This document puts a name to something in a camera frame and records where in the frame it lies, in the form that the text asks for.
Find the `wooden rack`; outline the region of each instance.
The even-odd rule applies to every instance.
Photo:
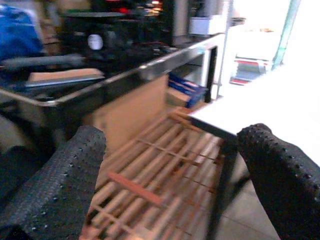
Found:
[[[218,185],[222,140],[176,110],[101,164],[82,239],[194,239]]]

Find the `tiled floor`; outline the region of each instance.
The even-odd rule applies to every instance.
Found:
[[[216,240],[279,240],[252,183],[223,213]]]

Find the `white box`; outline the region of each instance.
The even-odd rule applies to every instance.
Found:
[[[189,33],[194,35],[213,35],[224,33],[226,22],[222,15],[212,15],[210,17],[191,17]]]

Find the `gray pipe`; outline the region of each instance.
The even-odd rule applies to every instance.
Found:
[[[1,65],[9,72],[16,72],[25,67],[47,66],[47,65],[70,65],[81,67],[84,65],[84,57],[80,54],[69,54],[63,56],[40,56],[40,57],[17,57],[3,60]]]

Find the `white tabletop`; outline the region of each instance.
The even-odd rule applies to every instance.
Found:
[[[191,117],[232,135],[263,123],[320,166],[320,82],[313,72],[283,66]]]

